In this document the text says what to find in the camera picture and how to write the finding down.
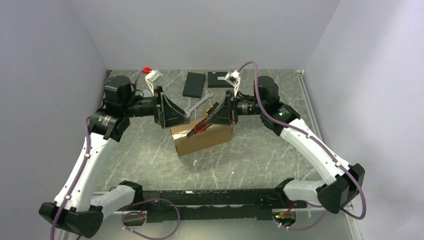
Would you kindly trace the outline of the brown cardboard express box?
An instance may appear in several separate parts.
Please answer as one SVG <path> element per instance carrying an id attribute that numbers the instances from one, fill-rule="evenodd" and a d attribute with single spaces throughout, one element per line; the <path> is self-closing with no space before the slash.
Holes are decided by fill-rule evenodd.
<path id="1" fill-rule="evenodd" d="M 198 122 L 199 120 L 196 120 L 189 124 L 170 128 L 170 133 L 178 157 L 229 142 L 233 138 L 233 125 L 227 126 L 215 124 L 207 128 L 205 131 L 196 133 L 191 137 L 187 137 L 188 133 Z"/>

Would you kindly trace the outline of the red black utility knife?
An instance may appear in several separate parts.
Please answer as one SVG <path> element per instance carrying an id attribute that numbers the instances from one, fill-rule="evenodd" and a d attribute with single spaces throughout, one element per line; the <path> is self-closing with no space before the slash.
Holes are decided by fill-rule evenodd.
<path id="1" fill-rule="evenodd" d="M 186 135 L 186 138 L 191 138 L 194 135 L 204 132 L 206 129 L 208 129 L 211 126 L 209 124 L 208 119 L 204 118 L 199 123 L 197 123 Z"/>

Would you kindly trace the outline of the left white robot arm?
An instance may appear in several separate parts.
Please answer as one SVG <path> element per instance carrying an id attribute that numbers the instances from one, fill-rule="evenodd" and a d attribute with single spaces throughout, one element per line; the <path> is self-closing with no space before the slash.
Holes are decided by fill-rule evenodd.
<path id="1" fill-rule="evenodd" d="M 39 209 L 51 224 L 50 239 L 58 229 L 91 238 L 113 212 L 124 207 L 137 210 L 143 205 L 143 187 L 128 180 L 100 197 L 93 198 L 93 193 L 100 169 L 129 127 L 130 118 L 152 116 L 163 129 L 189 123 L 185 111 L 161 86 L 154 86 L 160 77 L 158 70 L 145 75 L 149 95 L 125 75 L 106 81 L 100 107 L 84 122 L 84 146 L 66 183 L 53 201 L 44 202 Z"/>

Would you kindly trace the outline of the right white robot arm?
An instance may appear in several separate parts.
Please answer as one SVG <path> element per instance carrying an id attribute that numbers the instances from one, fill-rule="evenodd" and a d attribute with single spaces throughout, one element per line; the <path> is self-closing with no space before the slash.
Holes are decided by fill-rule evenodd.
<path id="1" fill-rule="evenodd" d="M 288 178 L 276 187 L 275 200 L 282 207 L 294 201 L 318 203 L 337 214 L 355 197 L 362 201 L 363 218 L 367 205 L 362 190 L 365 169 L 348 163 L 330 150 L 307 126 L 290 105 L 280 101 L 279 87 L 269 76 L 259 76 L 254 94 L 245 95 L 227 90 L 225 96 L 205 111 L 200 125 L 231 126 L 240 116 L 259 115 L 263 125 L 297 149 L 321 176 L 319 181 Z"/>

